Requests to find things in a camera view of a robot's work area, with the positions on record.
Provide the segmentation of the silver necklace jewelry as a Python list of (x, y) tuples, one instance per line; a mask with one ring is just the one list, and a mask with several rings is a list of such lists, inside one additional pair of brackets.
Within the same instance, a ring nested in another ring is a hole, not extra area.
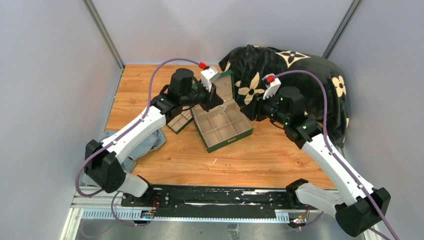
[(219, 106), (219, 108), (220, 108), (221, 113), (224, 113), (227, 109), (227, 105), (222, 104), (222, 105)]

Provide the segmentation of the green jewelry box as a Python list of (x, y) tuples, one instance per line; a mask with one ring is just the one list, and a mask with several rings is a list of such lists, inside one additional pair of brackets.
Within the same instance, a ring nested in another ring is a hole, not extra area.
[(214, 84), (217, 94), (224, 101), (223, 105), (227, 105), (225, 112), (221, 113), (220, 105), (210, 111), (203, 110), (199, 105), (190, 110), (199, 137), (208, 153), (253, 133), (251, 122), (241, 113), (240, 107), (234, 100), (236, 90), (233, 71), (222, 72)]

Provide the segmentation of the green jewelry tray insert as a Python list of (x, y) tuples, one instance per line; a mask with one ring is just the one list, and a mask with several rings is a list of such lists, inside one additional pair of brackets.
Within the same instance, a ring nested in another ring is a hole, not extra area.
[(191, 110), (185, 110), (180, 115), (172, 119), (166, 126), (176, 135), (194, 120)]

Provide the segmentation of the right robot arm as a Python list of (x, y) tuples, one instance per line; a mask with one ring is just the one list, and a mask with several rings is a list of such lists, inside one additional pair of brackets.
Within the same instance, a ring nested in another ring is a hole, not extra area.
[(250, 121), (269, 119), (282, 124), (285, 135), (320, 166), (338, 190), (324, 190), (301, 178), (286, 186), (286, 204), (292, 209), (309, 205), (321, 210), (335, 218), (346, 234), (357, 237), (382, 220), (391, 195), (383, 187), (376, 189), (349, 165), (321, 125), (304, 114), (304, 101), (298, 88), (286, 86), (270, 97), (254, 94), (240, 111)]

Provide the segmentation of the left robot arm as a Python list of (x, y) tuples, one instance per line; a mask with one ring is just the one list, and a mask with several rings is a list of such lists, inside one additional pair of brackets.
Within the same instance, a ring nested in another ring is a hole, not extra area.
[(180, 115), (184, 107), (200, 106), (209, 111), (224, 103), (214, 82), (220, 77), (215, 67), (200, 72), (200, 79), (187, 68), (178, 68), (147, 107), (112, 136), (91, 140), (85, 149), (83, 172), (106, 193), (122, 192), (134, 196), (140, 206), (149, 206), (153, 193), (142, 177), (122, 168), (126, 157), (147, 137)]

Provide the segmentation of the black floral plush blanket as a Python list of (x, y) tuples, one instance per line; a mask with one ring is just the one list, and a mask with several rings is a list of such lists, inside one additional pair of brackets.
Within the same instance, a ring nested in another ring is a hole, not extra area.
[(264, 76), (289, 71), (280, 77), (281, 86), (299, 89), (306, 116), (322, 122), (327, 114), (327, 134), (333, 144), (344, 147), (350, 116), (345, 76), (335, 63), (309, 53), (248, 44), (231, 50), (218, 65), (233, 72), (235, 102), (241, 108), (265, 92)]

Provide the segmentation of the light blue cloth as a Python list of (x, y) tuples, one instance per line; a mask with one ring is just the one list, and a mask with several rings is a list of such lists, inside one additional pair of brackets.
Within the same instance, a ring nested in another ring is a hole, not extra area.
[[(106, 138), (114, 135), (116, 132), (117, 131), (114, 131), (114, 130), (105, 131), (101, 135), (99, 141), (102, 142)], [(122, 169), (126, 172), (131, 173), (133, 169), (135, 168), (137, 164), (137, 160), (139, 158), (145, 156), (149, 152), (157, 150), (166, 141), (167, 141), (166, 137), (161, 128), (154, 131), (128, 154), (128, 156), (124, 159), (123, 163), (121, 164)], [(99, 185), (95, 183), (95, 181), (92, 180), (89, 176), (87, 176), (86, 173), (82, 174), (82, 179), (80, 183), (83, 184), (84, 186), (99, 187)]]

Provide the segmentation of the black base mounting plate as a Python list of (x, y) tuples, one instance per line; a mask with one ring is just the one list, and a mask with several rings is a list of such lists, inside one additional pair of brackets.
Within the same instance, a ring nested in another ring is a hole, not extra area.
[(157, 217), (199, 219), (272, 219), (276, 211), (303, 214), (284, 188), (155, 184), (141, 197), (128, 193), (123, 207), (152, 208)]

